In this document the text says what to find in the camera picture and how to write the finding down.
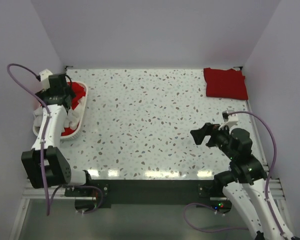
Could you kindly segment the white t shirt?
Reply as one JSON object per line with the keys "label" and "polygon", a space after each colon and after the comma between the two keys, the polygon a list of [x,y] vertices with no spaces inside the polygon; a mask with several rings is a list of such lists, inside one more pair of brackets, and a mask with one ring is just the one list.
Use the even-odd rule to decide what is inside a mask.
{"label": "white t shirt", "polygon": [[[84,105],[86,102],[86,97],[82,96],[78,100],[73,100],[71,110],[68,111],[66,120],[63,124],[62,134],[69,135],[66,131],[74,132],[81,121],[83,116]],[[33,126],[40,128],[43,121],[43,108],[40,106],[33,111],[34,121]]]}

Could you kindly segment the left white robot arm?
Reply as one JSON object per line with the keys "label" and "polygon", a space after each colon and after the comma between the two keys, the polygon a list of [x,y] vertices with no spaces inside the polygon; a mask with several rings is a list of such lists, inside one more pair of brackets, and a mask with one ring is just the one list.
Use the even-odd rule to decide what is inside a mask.
{"label": "left white robot arm", "polygon": [[35,111],[33,131],[36,140],[24,151],[21,161],[35,189],[59,185],[76,186],[82,196],[89,196],[94,184],[86,170],[72,170],[60,150],[61,141],[74,140],[80,133],[85,114],[88,87],[72,81],[65,73],[39,74],[43,89],[36,93],[44,105]]}

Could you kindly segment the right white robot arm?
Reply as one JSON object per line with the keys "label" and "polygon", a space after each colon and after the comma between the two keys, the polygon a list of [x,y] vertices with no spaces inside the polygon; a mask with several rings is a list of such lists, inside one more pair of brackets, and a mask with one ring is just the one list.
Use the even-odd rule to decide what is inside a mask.
{"label": "right white robot arm", "polygon": [[229,158],[229,170],[214,176],[210,192],[230,200],[254,240],[297,239],[276,206],[263,165],[252,154],[248,131],[205,123],[190,134],[196,145],[210,137],[206,146],[217,147]]}

